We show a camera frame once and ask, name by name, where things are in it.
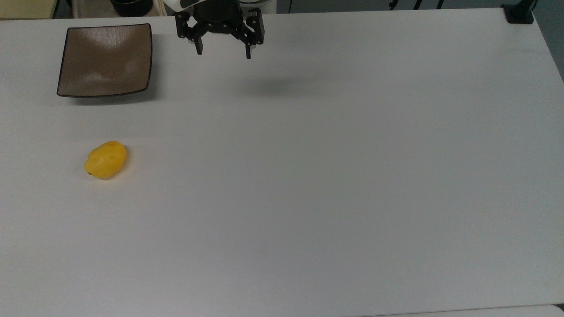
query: black clamp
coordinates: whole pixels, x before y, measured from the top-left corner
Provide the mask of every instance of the black clamp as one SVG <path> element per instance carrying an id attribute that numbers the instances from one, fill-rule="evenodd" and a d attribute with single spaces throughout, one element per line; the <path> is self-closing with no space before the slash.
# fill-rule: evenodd
<path id="1" fill-rule="evenodd" d="M 245 22 L 243 12 L 229 16 L 227 20 L 210 21 L 198 14 L 198 9 L 193 13 L 183 11 L 175 14 L 178 37 L 187 38 L 196 45 L 198 55 L 202 55 L 204 45 L 202 36 L 207 32 L 231 34 L 236 39 L 245 43 L 246 57 L 250 59 L 250 51 L 255 45 L 264 43 L 265 27 L 262 22 L 261 9 L 254 8 L 249 10 Z M 196 25 L 188 26 L 188 21 L 193 17 Z"/>

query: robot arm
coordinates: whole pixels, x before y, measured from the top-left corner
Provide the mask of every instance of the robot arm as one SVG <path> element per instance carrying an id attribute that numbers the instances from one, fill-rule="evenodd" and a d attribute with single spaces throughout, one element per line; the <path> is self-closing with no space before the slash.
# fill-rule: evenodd
<path id="1" fill-rule="evenodd" d="M 207 32 L 231 34 L 245 44 L 246 57 L 250 59 L 251 49 L 263 44 L 265 28 L 261 10 L 258 8 L 243 14 L 239 0 L 164 0 L 175 13 L 177 33 L 196 45 L 198 55 L 202 54 L 202 36 Z M 188 26 L 190 18 L 196 25 Z"/>

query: black pot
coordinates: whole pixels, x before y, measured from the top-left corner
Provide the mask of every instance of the black pot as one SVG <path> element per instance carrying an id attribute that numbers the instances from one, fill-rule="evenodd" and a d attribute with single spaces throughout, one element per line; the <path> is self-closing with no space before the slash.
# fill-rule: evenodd
<path id="1" fill-rule="evenodd" d="M 120 16 L 144 16 L 153 8 L 153 0 L 110 0 Z"/>

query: black bracket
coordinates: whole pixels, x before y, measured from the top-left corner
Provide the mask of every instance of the black bracket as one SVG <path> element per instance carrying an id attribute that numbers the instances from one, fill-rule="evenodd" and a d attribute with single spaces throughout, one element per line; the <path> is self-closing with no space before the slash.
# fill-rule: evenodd
<path id="1" fill-rule="evenodd" d="M 398 0 L 391 0 L 390 3 L 388 4 L 388 6 L 390 7 L 390 11 L 395 9 L 395 6 L 397 5 L 398 5 Z"/>
<path id="2" fill-rule="evenodd" d="M 511 24 L 532 24 L 535 18 L 532 16 L 531 6 L 535 0 L 521 0 L 516 5 L 501 5 L 505 11 L 505 18 Z"/>

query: plate rim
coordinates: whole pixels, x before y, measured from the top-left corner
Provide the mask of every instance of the plate rim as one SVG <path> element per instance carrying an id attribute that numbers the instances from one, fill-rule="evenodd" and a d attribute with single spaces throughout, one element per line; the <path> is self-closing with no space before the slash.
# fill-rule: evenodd
<path id="1" fill-rule="evenodd" d="M 63 74 L 63 64 L 65 61 L 65 55 L 67 53 L 67 43 L 69 40 L 69 31 L 71 29 L 96 29 L 96 28 L 119 28 L 119 27 L 137 27 L 140 25 L 148 25 L 149 26 L 149 40 L 150 40 L 150 47 L 151 47 L 151 54 L 149 57 L 149 74 L 147 75 L 147 84 L 144 88 L 135 91 L 128 91 L 126 93 L 119 93 L 119 94 L 109 94 L 109 95 L 92 95 L 92 96 L 81 96 L 81 95 L 66 95 L 60 94 L 59 89 L 61 87 L 61 75 Z M 140 93 L 141 91 L 145 91 L 149 88 L 149 81 L 151 80 L 151 72 L 153 69 L 153 30 L 151 28 L 150 23 L 139 23 L 139 24 L 124 24 L 124 25 L 102 25 L 99 27 L 71 27 L 67 28 L 67 35 L 65 36 L 65 46 L 63 48 L 63 57 L 61 57 L 61 67 L 59 69 L 59 82 L 57 83 L 57 95 L 60 97 L 70 97 L 70 98 L 103 98 L 103 97 L 112 97 L 112 96 L 123 96 L 123 95 L 130 95 L 135 93 Z"/>

